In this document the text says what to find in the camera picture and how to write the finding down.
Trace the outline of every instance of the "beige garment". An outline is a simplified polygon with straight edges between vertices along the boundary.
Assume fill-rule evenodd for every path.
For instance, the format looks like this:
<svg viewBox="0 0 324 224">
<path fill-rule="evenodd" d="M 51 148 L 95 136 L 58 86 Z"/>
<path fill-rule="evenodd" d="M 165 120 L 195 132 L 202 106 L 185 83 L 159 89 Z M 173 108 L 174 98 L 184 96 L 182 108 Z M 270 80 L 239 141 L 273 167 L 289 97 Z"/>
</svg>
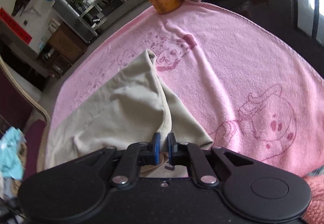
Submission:
<svg viewBox="0 0 324 224">
<path fill-rule="evenodd" d="M 212 139 L 158 77 L 155 61 L 155 54 L 145 50 L 62 121 L 48 137 L 45 168 L 105 146 L 123 150 L 132 143 L 150 142 L 155 132 L 161 134 L 163 152 L 171 131 L 178 142 L 208 148 Z M 156 170 L 146 175 L 157 176 Z M 183 174 L 166 173 L 167 177 Z"/>
</svg>

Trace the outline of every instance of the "maroon seat cushion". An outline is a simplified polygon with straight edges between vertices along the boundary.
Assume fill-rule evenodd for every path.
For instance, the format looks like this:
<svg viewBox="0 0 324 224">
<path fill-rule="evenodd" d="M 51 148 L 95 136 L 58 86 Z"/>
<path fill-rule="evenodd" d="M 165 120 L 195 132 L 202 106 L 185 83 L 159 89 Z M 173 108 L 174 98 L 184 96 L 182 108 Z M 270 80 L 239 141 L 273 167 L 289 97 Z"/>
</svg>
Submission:
<svg viewBox="0 0 324 224">
<path fill-rule="evenodd" d="M 0 69 L 0 114 L 13 127 L 24 129 L 33 107 L 10 83 Z"/>
<path fill-rule="evenodd" d="M 28 128 L 25 134 L 27 162 L 23 180 L 36 173 L 38 152 L 45 126 L 46 123 L 44 121 L 37 120 Z"/>
</svg>

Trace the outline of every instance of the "gray floor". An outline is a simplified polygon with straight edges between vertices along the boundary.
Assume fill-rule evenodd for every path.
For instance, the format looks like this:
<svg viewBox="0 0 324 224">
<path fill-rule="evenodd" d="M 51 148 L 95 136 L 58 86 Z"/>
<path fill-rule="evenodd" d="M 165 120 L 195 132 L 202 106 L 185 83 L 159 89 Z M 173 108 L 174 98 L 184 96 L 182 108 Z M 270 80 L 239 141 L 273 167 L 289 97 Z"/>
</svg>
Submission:
<svg viewBox="0 0 324 224">
<path fill-rule="evenodd" d="M 103 34 L 98 37 L 87 49 L 86 53 L 84 53 L 78 60 L 73 64 L 73 66 L 63 75 L 61 79 L 51 78 L 46 85 L 42 97 L 39 100 L 39 104 L 43 106 L 50 117 L 52 116 L 55 101 L 57 95 L 60 91 L 62 84 L 66 81 L 66 79 L 77 69 L 78 66 L 97 48 L 99 47 L 107 38 L 109 38 L 113 33 L 115 33 L 122 26 L 127 24 L 129 21 L 137 17 L 140 13 L 142 13 L 145 9 L 150 7 L 151 4 L 148 1 L 145 1 L 138 5 L 136 8 L 128 12 L 126 15 L 121 17 L 118 21 L 109 26 Z"/>
</svg>

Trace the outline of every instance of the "screw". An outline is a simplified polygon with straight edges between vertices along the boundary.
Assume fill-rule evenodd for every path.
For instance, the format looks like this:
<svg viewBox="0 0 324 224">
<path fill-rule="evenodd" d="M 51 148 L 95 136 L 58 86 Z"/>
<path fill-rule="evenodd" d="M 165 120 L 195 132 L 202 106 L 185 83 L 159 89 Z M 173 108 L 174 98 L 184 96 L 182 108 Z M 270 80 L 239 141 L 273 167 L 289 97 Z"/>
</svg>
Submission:
<svg viewBox="0 0 324 224">
<path fill-rule="evenodd" d="M 169 186 L 169 184 L 167 182 L 163 182 L 160 184 L 160 187 L 168 187 L 168 186 Z"/>
<path fill-rule="evenodd" d="M 201 182 L 205 183 L 205 184 L 214 184 L 217 181 L 217 178 L 214 176 L 202 176 L 200 178 Z"/>
<path fill-rule="evenodd" d="M 112 181 L 115 183 L 115 184 L 118 184 L 118 185 L 123 185 L 123 184 L 126 184 L 128 182 L 128 178 L 125 177 L 125 176 L 115 176 Z"/>
</svg>

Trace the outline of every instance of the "light blue plastic bag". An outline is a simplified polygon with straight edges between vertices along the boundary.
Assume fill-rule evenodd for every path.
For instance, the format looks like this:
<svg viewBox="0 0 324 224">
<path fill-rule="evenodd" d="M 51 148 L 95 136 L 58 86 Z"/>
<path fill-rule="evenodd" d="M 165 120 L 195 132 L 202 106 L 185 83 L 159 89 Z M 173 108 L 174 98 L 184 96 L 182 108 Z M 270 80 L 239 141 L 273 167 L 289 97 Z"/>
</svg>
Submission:
<svg viewBox="0 0 324 224">
<path fill-rule="evenodd" d="M 9 128 L 0 140 L 0 171 L 2 177 L 22 180 L 23 168 L 17 155 L 20 142 L 24 142 L 23 133 L 14 127 Z"/>
</svg>

